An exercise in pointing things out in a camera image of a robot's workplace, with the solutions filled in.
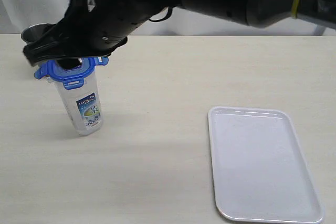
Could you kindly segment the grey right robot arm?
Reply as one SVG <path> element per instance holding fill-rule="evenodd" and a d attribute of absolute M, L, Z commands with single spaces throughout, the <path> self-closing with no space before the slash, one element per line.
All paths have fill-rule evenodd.
<path fill-rule="evenodd" d="M 32 66 L 48 60 L 107 57 L 163 10 L 201 13 L 251 27 L 292 17 L 335 28 L 335 0 L 70 0 L 64 17 L 23 53 Z"/>

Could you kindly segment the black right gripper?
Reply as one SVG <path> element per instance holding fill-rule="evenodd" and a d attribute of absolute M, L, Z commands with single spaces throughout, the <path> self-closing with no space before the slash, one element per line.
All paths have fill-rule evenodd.
<path fill-rule="evenodd" d="M 64 70 L 81 67 L 80 58 L 111 54 L 152 16 L 180 1 L 70 0 L 61 24 L 26 44 L 23 55 L 32 67 L 50 60 Z"/>

